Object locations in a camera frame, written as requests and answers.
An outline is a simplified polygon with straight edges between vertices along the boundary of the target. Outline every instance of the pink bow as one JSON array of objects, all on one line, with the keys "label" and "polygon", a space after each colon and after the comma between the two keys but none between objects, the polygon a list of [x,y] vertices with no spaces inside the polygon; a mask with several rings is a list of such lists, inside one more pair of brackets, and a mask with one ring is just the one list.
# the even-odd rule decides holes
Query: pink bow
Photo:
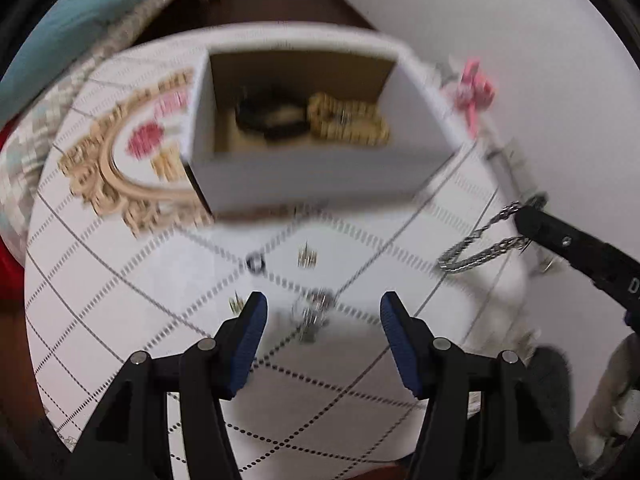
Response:
[{"label": "pink bow", "polygon": [[478,134],[478,110],[486,110],[494,101],[494,85],[480,72],[480,60],[469,59],[454,92],[454,104],[464,111],[469,132]]}]

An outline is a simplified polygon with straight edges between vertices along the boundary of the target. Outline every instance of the teal blanket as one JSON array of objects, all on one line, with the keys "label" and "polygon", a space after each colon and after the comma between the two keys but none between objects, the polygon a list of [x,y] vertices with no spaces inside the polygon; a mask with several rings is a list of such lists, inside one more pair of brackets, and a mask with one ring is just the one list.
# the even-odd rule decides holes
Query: teal blanket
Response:
[{"label": "teal blanket", "polygon": [[0,80],[0,126],[143,0],[58,0]]}]

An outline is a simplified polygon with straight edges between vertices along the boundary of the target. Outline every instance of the blue rubber pad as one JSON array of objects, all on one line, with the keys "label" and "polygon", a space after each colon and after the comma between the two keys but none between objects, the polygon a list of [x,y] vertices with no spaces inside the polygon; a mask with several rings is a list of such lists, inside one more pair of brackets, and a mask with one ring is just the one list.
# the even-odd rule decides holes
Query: blue rubber pad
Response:
[{"label": "blue rubber pad", "polygon": [[422,387],[418,376],[417,357],[386,294],[380,301],[380,321],[391,346],[402,384],[411,390],[415,397],[420,397]]},{"label": "blue rubber pad", "polygon": [[231,375],[228,388],[235,395],[246,384],[255,351],[258,349],[262,332],[267,324],[267,299],[260,294],[258,304],[252,313],[244,336],[238,345],[238,350],[231,358]]}]

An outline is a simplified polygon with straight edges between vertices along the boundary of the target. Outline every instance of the open box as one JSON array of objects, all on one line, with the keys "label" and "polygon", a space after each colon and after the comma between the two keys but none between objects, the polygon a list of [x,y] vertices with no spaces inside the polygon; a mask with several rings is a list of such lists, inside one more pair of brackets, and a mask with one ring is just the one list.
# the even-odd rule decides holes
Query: open box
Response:
[{"label": "open box", "polygon": [[[262,33],[255,29],[262,28]],[[254,41],[203,53],[194,72],[181,157],[213,213],[413,194],[463,142],[433,72],[402,43],[323,25],[242,26]],[[268,144],[238,129],[246,89],[278,86],[306,100],[377,103],[390,129],[379,147],[306,135]]]}]

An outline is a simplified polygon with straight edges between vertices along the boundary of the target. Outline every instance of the pink flower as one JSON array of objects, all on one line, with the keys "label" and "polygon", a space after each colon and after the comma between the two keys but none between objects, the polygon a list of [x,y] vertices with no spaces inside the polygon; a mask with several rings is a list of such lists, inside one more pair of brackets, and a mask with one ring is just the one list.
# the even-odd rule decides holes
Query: pink flower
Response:
[{"label": "pink flower", "polygon": [[480,72],[479,60],[468,60],[453,99],[456,108],[465,113],[466,125],[473,138],[478,134],[478,112],[486,110],[494,98],[495,87]]},{"label": "pink flower", "polygon": [[156,119],[173,115],[178,110],[185,108],[188,96],[186,90],[178,90],[169,95],[161,96],[154,106],[154,117]]},{"label": "pink flower", "polygon": [[133,130],[127,141],[127,154],[140,160],[160,145],[162,136],[164,136],[164,128],[155,121],[141,124]]}]

